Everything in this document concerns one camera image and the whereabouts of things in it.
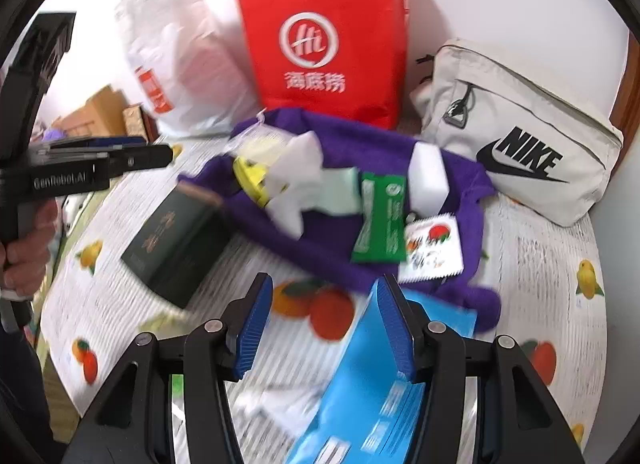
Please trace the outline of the person's left hand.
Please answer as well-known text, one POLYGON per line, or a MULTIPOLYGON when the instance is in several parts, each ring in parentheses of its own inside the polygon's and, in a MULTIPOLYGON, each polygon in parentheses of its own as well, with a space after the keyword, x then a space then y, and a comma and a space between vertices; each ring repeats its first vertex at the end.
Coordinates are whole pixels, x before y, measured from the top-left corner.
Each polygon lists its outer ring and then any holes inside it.
POLYGON ((23 298, 32 298, 46 274, 50 259, 49 244, 56 232, 58 204, 44 201, 34 218, 34 228, 26 236, 1 247, 2 290, 14 291, 23 298))

